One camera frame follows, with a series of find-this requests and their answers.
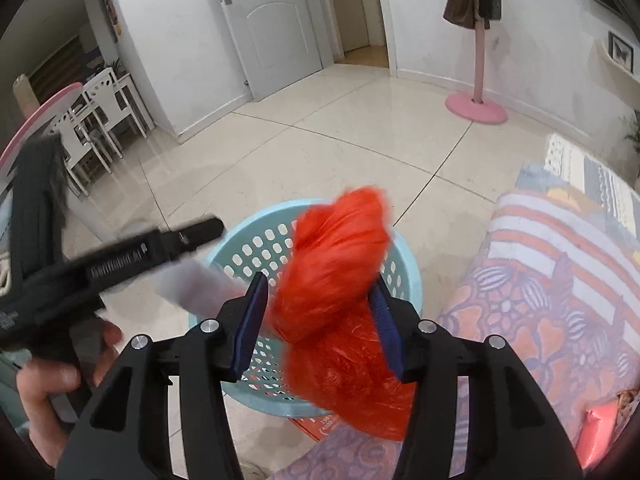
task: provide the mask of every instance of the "finger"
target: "finger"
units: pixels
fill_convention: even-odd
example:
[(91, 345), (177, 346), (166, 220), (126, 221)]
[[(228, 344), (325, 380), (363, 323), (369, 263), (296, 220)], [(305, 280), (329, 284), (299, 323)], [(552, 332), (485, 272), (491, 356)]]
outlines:
[(56, 462), (67, 437), (47, 396), (75, 390), (80, 374), (69, 365), (32, 359), (18, 372), (16, 381), (33, 444), (47, 463)]
[(104, 380), (105, 375), (117, 358), (118, 351), (113, 346), (107, 347), (102, 353), (94, 370), (94, 384), (96, 386), (100, 386), (100, 383)]
[(107, 343), (108, 346), (117, 345), (120, 341), (122, 341), (122, 330), (120, 330), (113, 323), (105, 320), (102, 337), (104, 338), (104, 342)]

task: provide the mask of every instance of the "pink coat rack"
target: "pink coat rack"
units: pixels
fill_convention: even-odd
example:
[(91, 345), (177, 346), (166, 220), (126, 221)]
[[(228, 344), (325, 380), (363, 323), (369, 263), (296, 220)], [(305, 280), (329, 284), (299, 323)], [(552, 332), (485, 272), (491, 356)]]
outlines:
[(484, 19), (480, 18), (480, 0), (476, 0), (476, 78), (473, 95), (456, 92), (447, 97), (447, 109), (470, 121), (482, 124), (503, 124), (507, 121), (507, 112), (498, 103), (485, 99), (484, 90)]

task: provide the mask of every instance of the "brown handbag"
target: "brown handbag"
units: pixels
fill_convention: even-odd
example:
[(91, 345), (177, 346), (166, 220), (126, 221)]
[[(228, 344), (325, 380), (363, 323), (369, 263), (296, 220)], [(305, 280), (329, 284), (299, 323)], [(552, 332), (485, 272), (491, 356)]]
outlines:
[[(443, 18), (448, 22), (464, 28), (476, 28), (474, 0), (447, 0)], [(488, 20), (484, 22), (484, 28), (489, 28)]]

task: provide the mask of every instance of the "silver bolt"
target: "silver bolt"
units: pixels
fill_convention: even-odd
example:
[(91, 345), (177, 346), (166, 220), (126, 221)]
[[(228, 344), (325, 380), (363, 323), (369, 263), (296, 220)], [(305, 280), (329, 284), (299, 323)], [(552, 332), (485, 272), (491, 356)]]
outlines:
[(418, 323), (418, 330), (425, 334), (433, 334), (437, 328), (438, 326), (430, 319), (423, 319)]
[(144, 348), (149, 343), (149, 338), (146, 335), (137, 335), (131, 340), (131, 346), (136, 350)]
[(220, 323), (218, 323), (215, 319), (205, 319), (200, 324), (200, 330), (202, 330), (205, 334), (211, 334), (220, 328)]
[(492, 335), (489, 338), (489, 345), (491, 345), (492, 348), (499, 350), (500, 348), (504, 348), (507, 345), (507, 343), (499, 335)]

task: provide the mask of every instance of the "white plastic bag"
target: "white plastic bag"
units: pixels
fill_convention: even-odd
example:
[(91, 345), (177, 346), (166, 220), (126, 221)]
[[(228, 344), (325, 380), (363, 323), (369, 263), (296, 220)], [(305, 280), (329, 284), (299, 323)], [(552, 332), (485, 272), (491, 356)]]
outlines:
[(218, 315), (227, 300), (246, 294), (248, 284), (226, 275), (216, 262), (205, 267), (196, 260), (181, 260), (154, 276), (156, 293), (200, 318)]

